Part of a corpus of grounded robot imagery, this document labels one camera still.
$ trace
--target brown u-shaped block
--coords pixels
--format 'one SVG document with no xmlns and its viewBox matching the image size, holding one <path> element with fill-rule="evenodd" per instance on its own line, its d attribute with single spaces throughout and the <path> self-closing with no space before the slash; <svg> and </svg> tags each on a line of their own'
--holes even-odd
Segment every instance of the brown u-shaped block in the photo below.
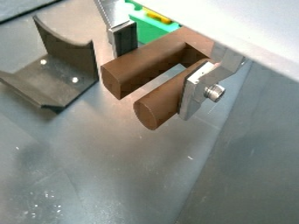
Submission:
<svg viewBox="0 0 299 224">
<path fill-rule="evenodd" d="M 181 27 L 100 67 L 104 86 L 120 100 L 175 65 L 189 67 L 209 56 L 212 43 Z"/>
<path fill-rule="evenodd" d="M 155 130 L 176 114 L 183 93 L 184 78 L 197 70 L 205 61 L 211 60 L 208 58 L 200 59 L 135 102 L 136 117 L 149 130 Z"/>
</svg>

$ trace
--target metal table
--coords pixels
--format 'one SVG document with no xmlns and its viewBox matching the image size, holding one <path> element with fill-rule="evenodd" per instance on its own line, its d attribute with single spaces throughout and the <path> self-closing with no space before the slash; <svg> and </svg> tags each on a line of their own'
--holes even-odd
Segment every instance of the metal table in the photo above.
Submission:
<svg viewBox="0 0 299 224">
<path fill-rule="evenodd" d="M 37 15 L 67 39 L 93 39 L 99 64 L 112 60 L 92 0 L 61 1 Z M 9 73 L 45 54 L 32 15 L 1 24 L 0 44 Z M 248 67 L 223 81 L 217 104 L 205 101 L 188 122 L 176 115 L 157 131 L 137 121 L 133 102 L 180 66 L 121 101 L 100 81 L 60 114 L 0 84 L 1 223 L 175 223 Z"/>
</svg>

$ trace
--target metal sheet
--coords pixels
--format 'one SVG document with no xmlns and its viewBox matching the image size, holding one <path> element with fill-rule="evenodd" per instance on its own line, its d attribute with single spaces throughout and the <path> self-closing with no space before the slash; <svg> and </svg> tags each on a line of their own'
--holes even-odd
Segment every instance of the metal sheet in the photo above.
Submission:
<svg viewBox="0 0 299 224">
<path fill-rule="evenodd" d="M 297 88 L 252 66 L 176 223 L 299 222 Z"/>
</svg>

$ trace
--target scratch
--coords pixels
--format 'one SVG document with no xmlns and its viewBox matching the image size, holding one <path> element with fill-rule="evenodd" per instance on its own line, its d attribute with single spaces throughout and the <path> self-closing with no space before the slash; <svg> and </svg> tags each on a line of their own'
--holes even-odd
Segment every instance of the scratch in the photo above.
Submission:
<svg viewBox="0 0 299 224">
<path fill-rule="evenodd" d="M 217 106 L 217 104 L 213 105 L 213 107 L 211 108 L 209 112 L 215 109 L 216 106 Z"/>
<path fill-rule="evenodd" d="M 252 151 L 251 151 L 251 153 L 249 153 L 249 157 L 251 157 L 251 158 L 252 158 L 253 154 L 255 154 L 255 148 L 252 149 Z"/>
<path fill-rule="evenodd" d="M 200 203 L 203 203 L 205 199 L 207 199 L 207 196 L 204 196 L 204 197 L 201 198 Z"/>
</svg>

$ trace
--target black plastic part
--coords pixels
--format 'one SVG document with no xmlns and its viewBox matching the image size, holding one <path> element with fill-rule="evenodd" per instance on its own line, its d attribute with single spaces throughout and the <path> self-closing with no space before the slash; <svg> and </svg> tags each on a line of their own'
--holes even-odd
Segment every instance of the black plastic part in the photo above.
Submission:
<svg viewBox="0 0 299 224">
<path fill-rule="evenodd" d="M 16 73 L 0 71 L 0 81 L 33 105 L 60 111 L 99 81 L 92 42 L 75 45 L 33 17 L 47 55 Z"/>
</svg>

